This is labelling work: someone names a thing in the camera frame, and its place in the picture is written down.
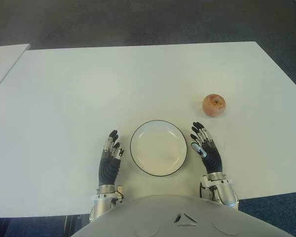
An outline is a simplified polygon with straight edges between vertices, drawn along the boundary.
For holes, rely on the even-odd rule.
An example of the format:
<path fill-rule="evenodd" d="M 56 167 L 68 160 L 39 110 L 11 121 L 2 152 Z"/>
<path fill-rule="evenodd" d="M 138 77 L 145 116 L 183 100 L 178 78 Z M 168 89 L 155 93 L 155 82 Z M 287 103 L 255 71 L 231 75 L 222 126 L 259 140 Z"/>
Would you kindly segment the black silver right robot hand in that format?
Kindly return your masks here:
<path fill-rule="evenodd" d="M 199 122 L 193 122 L 191 128 L 191 147 L 200 155 L 207 173 L 222 172 L 222 159 L 209 131 Z"/>

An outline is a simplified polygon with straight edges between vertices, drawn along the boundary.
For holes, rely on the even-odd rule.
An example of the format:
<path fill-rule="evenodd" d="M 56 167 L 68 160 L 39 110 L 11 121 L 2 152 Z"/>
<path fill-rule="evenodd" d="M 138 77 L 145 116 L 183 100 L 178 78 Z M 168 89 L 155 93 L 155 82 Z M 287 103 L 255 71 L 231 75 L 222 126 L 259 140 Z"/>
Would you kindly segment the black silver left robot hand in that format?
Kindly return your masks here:
<path fill-rule="evenodd" d="M 124 154 L 124 148 L 117 140 L 118 131 L 113 130 L 105 141 L 98 171 L 99 186 L 115 184 Z"/>

